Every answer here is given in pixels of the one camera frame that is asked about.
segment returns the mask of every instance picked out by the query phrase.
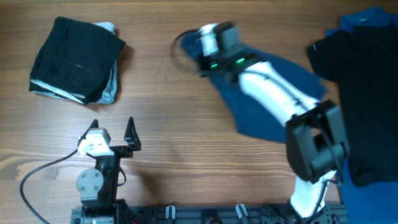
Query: folded clothing stack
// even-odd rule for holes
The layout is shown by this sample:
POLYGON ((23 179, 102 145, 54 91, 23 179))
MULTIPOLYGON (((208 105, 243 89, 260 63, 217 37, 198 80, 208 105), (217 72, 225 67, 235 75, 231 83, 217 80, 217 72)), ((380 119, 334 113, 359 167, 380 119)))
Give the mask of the folded clothing stack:
POLYGON ((116 59, 125 44, 110 22, 94 25, 58 17, 30 72, 29 91, 84 105, 111 104, 116 59))

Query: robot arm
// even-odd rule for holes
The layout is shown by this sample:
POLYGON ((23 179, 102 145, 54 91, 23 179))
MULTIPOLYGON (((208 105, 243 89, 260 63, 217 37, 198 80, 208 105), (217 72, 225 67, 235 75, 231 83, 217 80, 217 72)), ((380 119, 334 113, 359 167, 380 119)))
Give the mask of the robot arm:
POLYGON ((297 174, 290 204, 301 220, 320 211, 330 179, 348 157, 349 146, 338 107, 320 103, 280 76, 272 64, 247 54, 231 22, 200 29, 203 56, 200 68, 233 73, 243 93, 253 97, 286 130, 287 157, 297 174), (321 133, 312 135, 312 128, 321 133))

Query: folded black cloth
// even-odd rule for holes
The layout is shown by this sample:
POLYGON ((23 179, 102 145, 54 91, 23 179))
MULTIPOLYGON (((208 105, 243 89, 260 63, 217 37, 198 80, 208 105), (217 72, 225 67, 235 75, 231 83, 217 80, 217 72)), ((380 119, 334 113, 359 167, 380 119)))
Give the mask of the folded black cloth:
POLYGON ((356 186, 398 181, 398 29, 356 26, 316 41, 314 72, 338 83, 356 186))
POLYGON ((125 44, 105 28, 58 17, 30 72, 29 91, 50 90, 84 105, 96 102, 125 44))

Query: green light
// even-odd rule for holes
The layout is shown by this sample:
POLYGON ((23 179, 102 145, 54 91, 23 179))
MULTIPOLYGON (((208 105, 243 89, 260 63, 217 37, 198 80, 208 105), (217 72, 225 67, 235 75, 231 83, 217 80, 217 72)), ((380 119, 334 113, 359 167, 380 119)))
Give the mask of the green light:
POLYGON ((244 62, 244 58, 241 58, 241 59, 236 61, 236 63, 242 63, 242 62, 244 62))

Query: wooden tabletop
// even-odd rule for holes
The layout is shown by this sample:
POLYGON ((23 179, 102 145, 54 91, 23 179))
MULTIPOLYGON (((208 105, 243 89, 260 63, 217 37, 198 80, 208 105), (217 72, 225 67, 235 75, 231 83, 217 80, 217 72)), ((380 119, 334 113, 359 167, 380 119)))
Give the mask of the wooden tabletop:
MULTIPOLYGON (((376 3, 17 2, 22 3, 0 5, 0 223, 40 223, 19 195, 21 179, 75 150, 78 137, 95 118, 109 131, 112 145, 125 144, 128 117, 135 119, 142 151, 122 160, 127 183, 118 190, 118 197, 129 205, 286 202, 295 174, 285 146, 238 134, 208 79, 183 73, 170 63, 170 44, 185 30, 232 20, 245 43, 310 69, 304 48, 323 38, 328 28, 337 27, 338 16, 376 3), (118 60, 120 91, 115 104, 82 106, 28 91, 35 56, 57 16, 110 21, 127 42, 118 60)), ((393 10, 393 1, 382 5, 393 10)), ((337 100, 334 85, 325 85, 330 90, 326 98, 337 100)), ((46 168, 26 182, 26 197, 50 223, 68 223, 70 210, 81 205, 76 179, 94 164, 89 157, 76 155, 46 168)), ((335 187, 326 199, 339 201, 335 187)))

